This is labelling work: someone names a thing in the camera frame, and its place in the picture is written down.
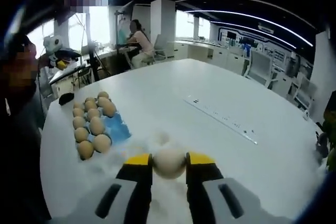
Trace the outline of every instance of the window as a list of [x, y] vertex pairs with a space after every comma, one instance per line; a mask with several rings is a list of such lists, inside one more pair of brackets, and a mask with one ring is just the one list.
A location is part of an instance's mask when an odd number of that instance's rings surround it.
[[210, 39], [210, 21], [204, 18], [199, 19], [198, 36]]
[[194, 15], [176, 11], [175, 23], [176, 38], [193, 38], [194, 37]]
[[[76, 13], [69, 18], [69, 46], [81, 51], [88, 44], [82, 24], [86, 26], [85, 13]], [[109, 9], [107, 6], [90, 6], [91, 40], [102, 44], [110, 42]]]
[[90, 6], [90, 30], [92, 41], [110, 42], [109, 9], [107, 6]]
[[35, 56], [36, 59], [38, 59], [45, 52], [43, 45], [44, 38], [53, 35], [54, 35], [54, 20], [50, 20], [44, 23], [43, 25], [37, 27], [35, 30], [33, 30], [31, 33], [27, 35], [29, 40], [36, 46], [36, 56]]
[[69, 18], [69, 47], [73, 50], [81, 51], [88, 44], [82, 25], [86, 26], [84, 13], [76, 13]]

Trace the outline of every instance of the ceiling light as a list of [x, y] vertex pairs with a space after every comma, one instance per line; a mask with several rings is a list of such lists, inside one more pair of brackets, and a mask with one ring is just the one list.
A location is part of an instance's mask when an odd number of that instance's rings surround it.
[[238, 26], [238, 27], [241, 27], [241, 28], [250, 29], [250, 30], [252, 30], [252, 31], [257, 31], [257, 32], [262, 33], [262, 34], [266, 34], [266, 35], [268, 35], [268, 36], [270, 36], [270, 37], [272, 37], [272, 38], [274, 38], [274, 39], [278, 39], [278, 40], [282, 41], [283, 43], [285, 43], [285, 44], [287, 44], [287, 45], [293, 47], [294, 49], [296, 49], [296, 47], [293, 46], [292, 44], [290, 44], [290, 43], [288, 43], [288, 42], [286, 42], [286, 41], [284, 41], [284, 40], [282, 40], [282, 39], [280, 39], [280, 38], [278, 38], [278, 37], [275, 37], [275, 36], [273, 36], [273, 35], [271, 35], [271, 34], [265, 33], [265, 32], [263, 32], [263, 31], [259, 31], [259, 30], [257, 30], [257, 29], [253, 29], [253, 28], [246, 27], [246, 26], [241, 26], [241, 25], [236, 25], [236, 24], [231, 24], [231, 23], [225, 23], [225, 22], [211, 21], [211, 23], [224, 24], [224, 25], [230, 25], [230, 26]]
[[310, 43], [309, 41], [307, 41], [306, 39], [304, 39], [303, 37], [301, 37], [300, 35], [296, 34], [295, 32], [293, 32], [292, 30], [288, 29], [287, 27], [284, 27], [282, 25], [279, 25], [277, 23], [274, 23], [272, 21], [269, 21], [267, 19], [264, 19], [264, 18], [259, 18], [259, 17], [256, 17], [256, 16], [252, 16], [252, 15], [248, 15], [248, 14], [244, 14], [244, 13], [235, 13], [235, 12], [228, 12], [226, 10], [187, 10], [185, 11], [186, 13], [195, 13], [195, 12], [208, 12], [208, 13], [228, 13], [228, 14], [236, 14], [236, 15], [242, 15], [242, 16], [246, 16], [246, 17], [250, 17], [250, 18], [256, 18], [258, 20], [262, 20], [262, 21], [265, 21], [265, 22], [268, 22], [272, 25], [275, 25], [275, 26], [278, 26], [278, 27], [281, 27], [282, 29], [290, 32], [291, 34], [295, 35], [296, 37], [300, 38], [301, 40], [303, 40], [305, 43], [307, 43], [309, 46], [313, 46], [312, 43]]

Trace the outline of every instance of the white table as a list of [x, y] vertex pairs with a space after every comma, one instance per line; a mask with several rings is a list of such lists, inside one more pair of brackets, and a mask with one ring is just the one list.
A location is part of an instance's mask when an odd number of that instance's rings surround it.
[[[77, 91], [75, 100], [101, 90], [110, 93], [133, 136], [167, 131], [189, 150], [213, 157], [224, 176], [254, 192], [271, 214], [294, 218], [311, 199], [317, 183], [313, 150], [318, 127], [271, 90], [192, 59], [106, 78]], [[188, 95], [252, 127], [258, 144], [187, 104], [183, 99]], [[73, 102], [63, 107], [53, 102], [42, 133], [41, 182], [52, 217], [69, 214], [94, 186], [78, 164], [72, 107]]]

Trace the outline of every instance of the egg carton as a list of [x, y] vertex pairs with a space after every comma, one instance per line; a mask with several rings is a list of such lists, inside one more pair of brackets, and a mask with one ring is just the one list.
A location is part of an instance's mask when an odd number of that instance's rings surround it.
[[[118, 110], [115, 112], [113, 117], [110, 118], [106, 115], [103, 115], [102, 107], [98, 107], [98, 105], [97, 105], [97, 109], [98, 109], [99, 114], [100, 114], [99, 118], [103, 122], [103, 125], [104, 125], [104, 128], [105, 128], [104, 132], [102, 134], [106, 135], [111, 140], [111, 148], [113, 148], [113, 146], [116, 146], [118, 144], [121, 144], [121, 143], [125, 142], [128, 138], [131, 137], [131, 133], [128, 129], [128, 126], [122, 120], [122, 117], [121, 117]], [[93, 143], [93, 140], [96, 136], [90, 130], [90, 122], [89, 122], [89, 119], [88, 119], [88, 113], [85, 112], [83, 117], [86, 120], [86, 124], [85, 124], [84, 128], [89, 132], [87, 140], [89, 142]], [[91, 159], [96, 158], [100, 155], [103, 155], [103, 154], [94, 150], [93, 155], [87, 160], [91, 160]], [[78, 158], [82, 162], [87, 161], [87, 160], [82, 160], [79, 155], [78, 155]]]

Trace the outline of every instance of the woman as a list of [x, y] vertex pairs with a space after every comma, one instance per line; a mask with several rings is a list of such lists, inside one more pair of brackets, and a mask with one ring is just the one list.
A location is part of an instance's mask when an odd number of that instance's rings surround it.
[[139, 43], [141, 52], [131, 60], [135, 68], [141, 68], [142, 60], [154, 57], [154, 47], [143, 32], [140, 22], [137, 19], [131, 21], [130, 30], [132, 36], [127, 43]]

